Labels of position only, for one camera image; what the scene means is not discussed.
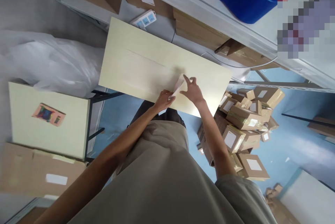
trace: cream board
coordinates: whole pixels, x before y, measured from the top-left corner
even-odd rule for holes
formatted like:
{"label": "cream board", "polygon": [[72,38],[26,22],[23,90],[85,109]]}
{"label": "cream board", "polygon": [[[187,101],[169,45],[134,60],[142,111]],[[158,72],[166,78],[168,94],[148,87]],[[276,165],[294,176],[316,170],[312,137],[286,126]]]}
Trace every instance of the cream board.
{"label": "cream board", "polygon": [[[13,142],[52,153],[84,159],[89,100],[33,87],[9,83]],[[56,127],[32,117],[40,103],[66,114]]]}
{"label": "cream board", "polygon": [[[229,69],[111,18],[99,85],[155,102],[163,89],[173,91],[181,73],[197,78],[214,115],[232,75]],[[187,90],[185,82],[180,90]],[[200,116],[179,93],[171,108]]]}

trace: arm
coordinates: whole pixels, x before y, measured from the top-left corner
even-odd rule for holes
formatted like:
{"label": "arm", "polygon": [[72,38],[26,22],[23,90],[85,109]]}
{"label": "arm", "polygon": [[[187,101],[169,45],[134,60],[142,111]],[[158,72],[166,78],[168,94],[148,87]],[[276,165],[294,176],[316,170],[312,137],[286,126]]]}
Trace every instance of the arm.
{"label": "arm", "polygon": [[102,190],[118,165],[124,161],[151,119],[172,104],[175,97],[168,100],[170,95],[172,92],[163,90],[155,105],[107,146],[35,224],[67,223],[90,202]]}
{"label": "arm", "polygon": [[228,149],[219,128],[209,111],[199,86],[196,84],[196,78],[191,77],[192,82],[185,75],[184,78],[187,83],[187,91],[181,91],[180,93],[190,99],[200,113],[208,147],[215,163],[216,177],[219,178],[225,174],[237,175],[230,163]]}

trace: beige shirt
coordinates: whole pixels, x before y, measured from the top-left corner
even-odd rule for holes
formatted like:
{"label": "beige shirt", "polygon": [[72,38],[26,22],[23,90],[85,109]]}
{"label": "beige shirt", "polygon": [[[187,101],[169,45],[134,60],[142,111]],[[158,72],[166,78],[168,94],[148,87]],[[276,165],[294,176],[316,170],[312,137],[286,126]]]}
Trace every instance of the beige shirt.
{"label": "beige shirt", "polygon": [[151,121],[120,173],[69,223],[276,223],[250,180],[214,184],[188,152],[185,127]]}

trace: dark pants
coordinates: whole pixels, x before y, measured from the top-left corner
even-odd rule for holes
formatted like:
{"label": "dark pants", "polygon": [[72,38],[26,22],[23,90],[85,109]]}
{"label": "dark pants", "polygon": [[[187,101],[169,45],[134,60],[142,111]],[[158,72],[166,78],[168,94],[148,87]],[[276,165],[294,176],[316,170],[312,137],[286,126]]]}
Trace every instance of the dark pants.
{"label": "dark pants", "polygon": [[[149,101],[144,101],[138,111],[136,112],[132,122],[135,122],[140,116],[142,116],[150,107],[152,107],[154,103]],[[184,121],[181,119],[181,117],[178,115],[178,112],[175,109],[167,108],[166,112],[161,114],[160,116],[157,114],[152,120],[165,120],[165,121],[173,121],[180,123],[182,126],[185,126]]]}

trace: blue floor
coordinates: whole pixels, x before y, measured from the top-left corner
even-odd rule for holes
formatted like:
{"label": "blue floor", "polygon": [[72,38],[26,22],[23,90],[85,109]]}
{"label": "blue floor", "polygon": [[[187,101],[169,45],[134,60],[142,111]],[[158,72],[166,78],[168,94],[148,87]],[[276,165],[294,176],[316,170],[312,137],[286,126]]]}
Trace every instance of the blue floor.
{"label": "blue floor", "polygon": [[[304,80],[299,75],[280,68],[264,70],[263,74],[270,81],[302,82]],[[250,72],[249,80],[261,81],[254,71]],[[239,88],[244,88],[244,86],[229,85],[228,87],[232,91]],[[325,141],[324,136],[307,128],[307,122],[281,115],[286,113],[309,119],[315,115],[332,118],[331,116],[335,115],[334,94],[290,89],[283,89],[283,91],[285,98],[273,112],[273,118],[280,125],[279,129],[273,131],[269,142],[261,142],[260,148],[252,152],[260,157],[271,178],[267,181],[255,181],[255,183],[263,192],[267,187],[273,187],[278,182],[285,186],[297,169],[302,168],[335,189],[335,176],[333,176],[335,174],[335,145]],[[99,125],[105,128],[105,134],[97,136],[93,157],[126,129],[142,102],[142,99],[129,95],[119,96],[105,102]],[[214,168],[209,166],[205,156],[201,155],[196,147],[199,143],[196,132],[201,119],[182,112],[179,114],[186,124],[190,154],[206,174],[216,181]]]}

